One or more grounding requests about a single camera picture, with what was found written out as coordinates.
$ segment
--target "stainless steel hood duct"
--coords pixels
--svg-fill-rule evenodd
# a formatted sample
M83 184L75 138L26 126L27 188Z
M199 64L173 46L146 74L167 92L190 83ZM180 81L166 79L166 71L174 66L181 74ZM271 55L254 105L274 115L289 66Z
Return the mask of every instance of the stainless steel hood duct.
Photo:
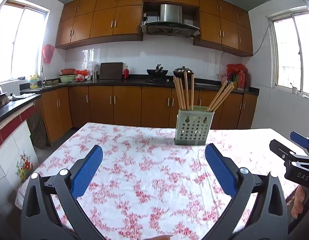
M147 22L141 25L143 33L149 35L167 35L178 37L195 37L199 28L182 23L181 5L162 4L160 6L160 21Z

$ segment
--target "blue textured pad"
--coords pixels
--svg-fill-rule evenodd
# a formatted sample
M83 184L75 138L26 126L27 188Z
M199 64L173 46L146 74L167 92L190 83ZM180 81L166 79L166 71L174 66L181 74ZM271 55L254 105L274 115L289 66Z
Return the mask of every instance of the blue textured pad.
M295 131L291 132L290 139L295 143L299 144L303 148L309 147L309 140Z
M222 160L221 153L212 143L210 143L206 146L205 155L206 160L224 193L234 197L237 193L237 181L236 178L232 175L232 172L228 169Z
M72 179L71 194L75 199L83 196L102 162L102 148L100 146L94 146L92 150L94 152L85 160L85 163Z

